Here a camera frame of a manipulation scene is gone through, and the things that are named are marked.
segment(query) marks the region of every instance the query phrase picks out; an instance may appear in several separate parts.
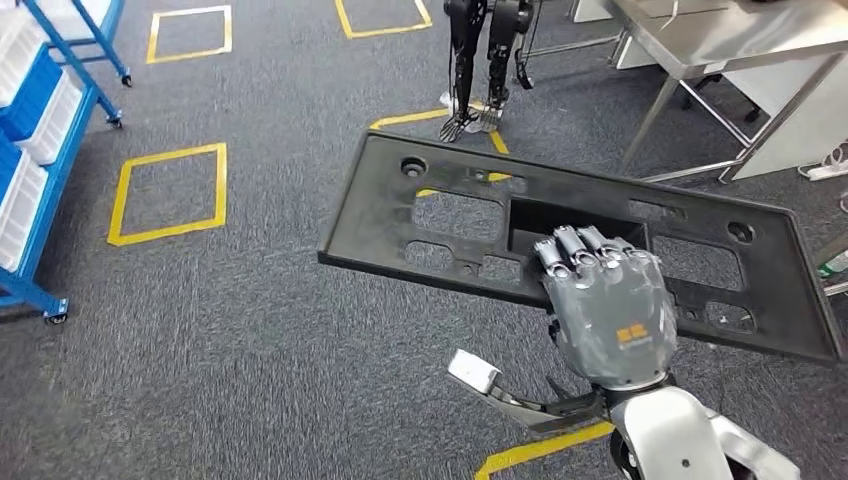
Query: rectangular cutout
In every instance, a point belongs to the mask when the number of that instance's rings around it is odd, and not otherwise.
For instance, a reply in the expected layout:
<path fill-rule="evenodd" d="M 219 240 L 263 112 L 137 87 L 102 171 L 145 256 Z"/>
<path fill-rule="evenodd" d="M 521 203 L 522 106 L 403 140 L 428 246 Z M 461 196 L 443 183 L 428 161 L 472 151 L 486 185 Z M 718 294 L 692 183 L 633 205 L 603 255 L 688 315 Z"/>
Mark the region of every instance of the rectangular cutout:
<path fill-rule="evenodd" d="M 406 261 L 418 267 L 444 271 L 453 263 L 453 254 L 444 245 L 427 242 L 411 242 L 403 252 Z"/>
<path fill-rule="evenodd" d="M 739 260 L 730 250 L 656 236 L 652 251 L 662 260 L 663 275 L 687 282 L 742 291 Z"/>
<path fill-rule="evenodd" d="M 751 312 L 736 305 L 708 302 L 706 316 L 711 325 L 722 330 L 739 333 L 757 331 L 757 324 Z"/>
<path fill-rule="evenodd" d="M 521 281 L 521 263 L 509 258 L 486 255 L 483 257 L 479 277 L 500 283 L 518 283 Z"/>
<path fill-rule="evenodd" d="M 645 220 L 661 220 L 663 218 L 686 218 L 682 208 L 669 207 L 658 203 L 630 200 L 627 204 L 630 214 Z"/>
<path fill-rule="evenodd" d="M 494 242 L 503 226 L 503 208 L 495 202 L 428 190 L 412 209 L 415 226 L 458 238 Z"/>
<path fill-rule="evenodd" d="M 513 198 L 509 210 L 510 252 L 532 255 L 533 244 L 550 236 L 561 225 L 598 227 L 609 238 L 621 237 L 631 244 L 647 248 L 645 226 L 572 208 Z"/>

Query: robot finger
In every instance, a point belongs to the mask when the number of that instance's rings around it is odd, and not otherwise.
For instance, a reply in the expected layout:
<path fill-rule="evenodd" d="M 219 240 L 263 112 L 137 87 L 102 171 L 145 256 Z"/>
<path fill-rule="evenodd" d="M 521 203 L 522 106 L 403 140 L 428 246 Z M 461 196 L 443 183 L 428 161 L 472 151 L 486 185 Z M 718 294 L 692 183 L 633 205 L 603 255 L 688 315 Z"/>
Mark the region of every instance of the robot finger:
<path fill-rule="evenodd" d="M 565 265 L 556 246 L 556 240 L 553 237 L 536 242 L 533 245 L 533 250 L 536 251 L 536 255 L 538 255 L 542 266 L 545 267 L 545 272 L 549 276 L 559 278 L 568 277 L 570 271 Z"/>
<path fill-rule="evenodd" d="M 612 239 L 612 242 L 615 243 L 616 246 L 618 246 L 619 250 L 624 253 L 630 253 L 631 251 L 636 249 L 633 244 L 621 237 L 615 237 L 614 239 Z"/>
<path fill-rule="evenodd" d="M 589 252 L 574 227 L 570 225 L 557 227 L 554 230 L 554 237 L 556 237 L 562 249 L 568 254 L 568 258 L 571 260 L 575 269 L 598 265 L 598 259 Z"/>
<path fill-rule="evenodd" d="M 600 258 L 607 268 L 616 268 L 624 260 L 624 253 L 619 245 L 605 237 L 597 227 L 589 226 L 577 229 L 577 234 L 590 249 Z"/>

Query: robot legs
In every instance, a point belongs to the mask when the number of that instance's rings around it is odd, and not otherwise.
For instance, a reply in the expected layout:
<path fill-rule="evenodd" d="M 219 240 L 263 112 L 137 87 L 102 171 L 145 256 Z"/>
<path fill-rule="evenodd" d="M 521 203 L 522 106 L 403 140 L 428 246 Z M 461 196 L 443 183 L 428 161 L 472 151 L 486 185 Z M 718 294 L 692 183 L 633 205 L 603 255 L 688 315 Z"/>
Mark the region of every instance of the robot legs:
<path fill-rule="evenodd" d="M 452 143 L 463 130 L 478 119 L 481 129 L 494 131 L 503 115 L 503 106 L 509 98 L 506 74 L 509 57 L 516 35 L 530 28 L 533 4 L 529 0 L 498 0 L 492 8 L 492 25 L 489 34 L 487 58 L 489 64 L 489 94 L 481 114 L 470 110 L 471 84 L 474 74 L 474 55 L 486 16 L 485 0 L 449 0 L 446 11 L 451 21 L 451 52 L 456 75 L 451 87 L 453 114 L 442 126 L 439 138 Z"/>

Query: metal frame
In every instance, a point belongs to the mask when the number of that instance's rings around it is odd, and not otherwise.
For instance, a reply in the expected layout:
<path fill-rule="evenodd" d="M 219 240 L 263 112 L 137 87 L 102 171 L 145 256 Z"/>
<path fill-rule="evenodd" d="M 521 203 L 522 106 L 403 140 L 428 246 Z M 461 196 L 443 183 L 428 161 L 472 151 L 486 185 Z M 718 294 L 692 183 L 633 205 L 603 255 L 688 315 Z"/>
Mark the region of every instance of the metal frame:
<path fill-rule="evenodd" d="M 576 7 L 577 2 L 572 5 L 572 17 L 574 16 L 574 11 Z M 537 56 L 551 55 L 555 53 L 562 53 L 586 47 L 603 45 L 606 43 L 614 42 L 617 39 L 618 43 L 616 45 L 616 49 L 612 57 L 613 60 L 616 60 L 622 54 L 622 47 L 628 35 L 633 37 L 634 41 L 638 36 L 641 36 L 643 39 L 652 38 L 650 37 L 650 33 L 645 30 L 645 28 L 640 26 L 640 24 L 632 17 L 632 15 L 636 15 L 638 17 L 638 14 L 634 13 L 634 9 L 629 8 L 627 5 L 624 5 L 619 0 L 608 0 L 605 3 L 605 8 L 610 11 L 613 18 L 617 18 L 624 25 L 624 28 L 618 37 L 604 37 L 595 40 L 586 40 L 582 42 L 575 42 L 556 47 L 532 50 L 527 52 L 524 55 L 524 58 L 527 59 Z M 808 55 L 822 53 L 821 49 L 808 50 Z M 743 65 L 737 62 L 728 67 L 727 62 L 724 62 L 716 63 L 709 66 L 686 66 L 680 64 L 679 62 L 674 63 L 675 59 L 671 57 L 668 52 L 655 49 L 653 53 L 648 53 L 649 55 L 654 57 L 655 60 L 660 63 L 660 65 L 663 66 L 666 72 L 668 72 L 668 78 L 666 79 L 665 83 L 657 94 L 653 105 L 651 106 L 651 108 L 643 118 L 642 122 L 640 123 L 637 133 L 634 135 L 627 148 L 627 151 L 622 157 L 621 162 L 619 164 L 618 173 L 626 173 L 628 167 L 633 162 L 633 159 L 635 158 L 640 147 L 642 146 L 642 143 L 647 137 L 648 131 L 650 130 L 653 123 L 656 121 L 659 114 L 663 111 L 668 101 L 671 99 L 678 85 L 682 86 L 689 95 L 691 95 L 701 106 L 703 106 L 704 109 L 707 110 L 707 112 L 713 118 L 715 118 L 728 132 L 730 132 L 733 137 L 736 138 L 736 140 L 739 141 L 739 143 L 743 146 L 743 149 L 739 152 L 739 155 L 734 160 L 726 160 L 710 165 L 703 165 L 699 167 L 668 172 L 643 179 L 649 182 L 661 182 L 666 180 L 672 180 L 676 178 L 686 177 L 689 175 L 711 172 L 714 170 L 722 170 L 722 173 L 719 176 L 720 181 L 730 181 L 730 179 L 732 179 L 732 177 L 734 177 L 740 171 L 740 169 L 742 169 L 744 165 L 749 160 L 751 160 L 751 158 L 757 153 L 757 151 L 762 147 L 762 145 L 765 144 L 766 141 L 768 141 L 771 135 L 774 134 L 774 132 L 776 132 L 777 129 L 780 128 L 788 118 L 790 118 L 792 113 L 795 112 L 795 110 L 801 105 L 801 103 L 810 95 L 813 90 L 815 90 L 815 88 L 822 82 L 822 80 L 827 76 L 827 74 L 830 73 L 830 71 L 845 55 L 845 53 L 842 52 L 831 53 L 827 61 L 825 61 L 825 63 L 813 73 L 813 75 L 804 83 L 804 85 L 801 86 L 798 92 L 792 97 L 792 99 L 781 110 L 781 112 L 779 112 L 774 117 L 770 118 L 766 122 L 766 124 L 760 129 L 760 131 L 758 131 L 753 138 L 750 138 L 744 132 L 742 132 L 739 127 L 737 127 L 733 122 L 731 122 L 718 110 L 716 110 L 712 105 L 710 105 L 709 102 L 707 102 L 703 96 L 701 96 L 691 85 L 689 85 L 689 83 L 686 82 L 687 79 L 696 78 L 706 73 L 721 74 L 722 72 L 727 70 L 745 68 L 745 65 L 748 64 Z M 773 56 L 772 62 L 774 62 L 776 59 L 777 56 Z"/>
<path fill-rule="evenodd" d="M 71 123 L 68 137 L 65 139 L 56 161 L 45 167 L 47 184 L 38 205 L 33 220 L 27 244 L 21 257 L 20 265 L 15 272 L 0 269 L 0 287 L 7 295 L 0 297 L 0 307 L 10 307 L 27 304 L 44 312 L 54 323 L 64 320 L 68 311 L 68 299 L 57 298 L 35 284 L 35 270 L 44 244 L 50 233 L 53 217 L 59 207 L 62 191 L 79 151 L 82 137 L 85 135 L 88 120 L 91 118 L 95 103 L 106 112 L 107 122 L 113 126 L 121 126 L 121 111 L 116 109 L 103 90 L 83 68 L 82 62 L 71 51 L 71 46 L 56 31 L 56 28 L 38 7 L 35 0 L 23 0 L 33 17 L 44 29 L 50 41 L 62 52 L 68 64 L 73 67 L 83 82 L 83 97 L 79 109 Z"/>
<path fill-rule="evenodd" d="M 37 0 L 17 1 L 19 2 L 18 4 L 25 4 L 28 8 L 30 8 L 30 10 L 37 2 Z M 92 38 L 64 41 L 64 43 L 69 47 L 99 45 L 103 50 L 103 54 L 82 58 L 77 57 L 77 61 L 80 63 L 93 63 L 108 60 L 115 67 L 115 71 L 118 73 L 118 76 L 121 77 L 121 82 L 125 86 L 131 86 L 132 77 L 130 76 L 130 69 L 124 65 L 121 58 L 118 56 L 118 53 L 112 46 L 112 42 L 115 40 L 115 34 L 118 30 L 118 22 L 120 21 L 121 15 L 124 11 L 124 2 L 125 0 L 111 0 L 109 10 L 103 18 L 103 24 L 97 25 L 94 22 L 94 19 L 91 18 L 88 10 L 86 10 L 85 6 L 82 4 L 81 0 L 71 0 L 71 3 L 73 3 L 74 7 L 79 12 L 80 17 L 83 19 L 86 26 L 88 26 L 89 30 L 91 30 Z M 49 46 L 51 49 L 55 48 L 61 50 L 55 41 L 51 40 Z M 67 55 L 65 55 L 65 60 L 63 62 L 59 62 L 59 65 L 69 65 Z"/>

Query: yellow tape marking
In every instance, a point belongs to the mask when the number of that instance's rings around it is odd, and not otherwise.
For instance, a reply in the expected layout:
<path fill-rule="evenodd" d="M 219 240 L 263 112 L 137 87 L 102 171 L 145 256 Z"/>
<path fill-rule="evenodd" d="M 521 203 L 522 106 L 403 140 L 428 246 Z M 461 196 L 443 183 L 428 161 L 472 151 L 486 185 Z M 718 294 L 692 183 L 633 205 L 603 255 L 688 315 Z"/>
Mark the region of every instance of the yellow tape marking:
<path fill-rule="evenodd" d="M 481 105 L 475 108 L 482 109 L 483 107 Z M 401 123 L 432 120 L 434 118 L 446 117 L 448 116 L 448 113 L 449 112 L 447 108 L 437 108 L 435 110 L 428 110 L 426 112 L 410 113 L 407 115 L 398 115 L 395 117 L 385 117 L 372 123 L 371 128 L 373 130 L 380 130 L 381 128 L 387 127 L 389 125 L 399 125 Z M 509 155 L 509 149 L 506 147 L 506 143 L 504 143 L 503 137 L 501 137 L 500 133 L 498 133 L 497 131 L 490 132 L 489 138 L 492 140 L 492 145 L 494 145 L 495 150 L 497 150 L 498 153 L 503 155 Z M 508 178 L 512 178 L 512 176 L 507 175 L 506 173 L 491 172 L 489 173 L 489 178 L 487 180 L 490 182 L 500 182 Z M 425 188 L 423 190 L 419 190 L 418 193 L 416 193 L 416 196 L 426 197 L 427 195 L 432 195 L 434 193 L 436 193 L 435 190 Z"/>
<path fill-rule="evenodd" d="M 200 15 L 203 13 L 221 12 L 224 14 L 224 46 L 214 48 L 212 50 L 203 50 L 200 52 L 180 53 L 176 55 L 166 55 L 163 57 L 156 56 L 156 47 L 159 42 L 159 23 L 165 17 L 182 17 L 186 15 Z M 210 55 L 218 55 L 220 53 L 229 53 L 233 51 L 233 9 L 230 5 L 221 5 L 217 7 L 205 8 L 189 8 L 187 10 L 174 10 L 171 12 L 160 12 L 153 14 L 153 23 L 150 25 L 150 39 L 147 41 L 147 63 L 165 63 L 176 62 L 179 60 L 188 60 L 190 58 L 208 57 Z"/>
<path fill-rule="evenodd" d="M 342 30 L 344 30 L 345 36 L 350 39 L 375 37 L 377 35 L 389 35 L 392 33 L 412 32 L 415 30 L 423 30 L 425 28 L 432 27 L 433 19 L 430 18 L 430 12 L 428 12 L 427 7 L 424 6 L 423 0 L 414 1 L 415 6 L 418 8 L 419 15 L 421 15 L 421 23 L 417 23 L 415 25 L 412 25 L 411 27 L 381 28 L 379 30 L 354 32 L 353 28 L 351 28 L 350 26 L 350 19 L 348 18 L 347 12 L 344 8 L 344 0 L 336 0 L 336 12 L 339 14 L 339 21 L 342 23 Z"/>
<path fill-rule="evenodd" d="M 149 165 L 156 162 L 164 162 L 167 160 L 175 160 L 178 158 L 199 155 L 203 153 L 215 153 L 216 157 L 216 173 L 215 173 L 215 215 L 206 220 L 190 222 L 183 225 L 175 225 L 171 227 L 148 230 L 146 232 L 133 233 L 129 235 L 121 234 L 124 222 L 124 210 L 126 209 L 127 195 L 129 194 L 130 176 L 132 175 L 133 167 L 139 165 Z M 174 235 L 182 235 L 188 232 L 205 230 L 208 228 L 220 227 L 227 221 L 227 144 L 216 143 L 212 145 L 204 145 L 202 147 L 186 148 L 173 152 L 159 153 L 156 155 L 148 155 L 145 157 L 132 158 L 127 160 L 121 167 L 121 175 L 118 179 L 118 187 L 115 191 L 115 205 L 112 208 L 112 220 L 109 224 L 108 242 L 112 245 L 121 247 L 131 245 L 133 243 L 148 242 L 164 237 Z"/>
<path fill-rule="evenodd" d="M 509 450 L 489 455 L 480 470 L 474 474 L 474 480 L 489 480 L 493 473 L 601 438 L 609 435 L 612 431 L 613 426 L 611 424 L 606 422 L 598 423 L 574 433 L 513 447 Z"/>

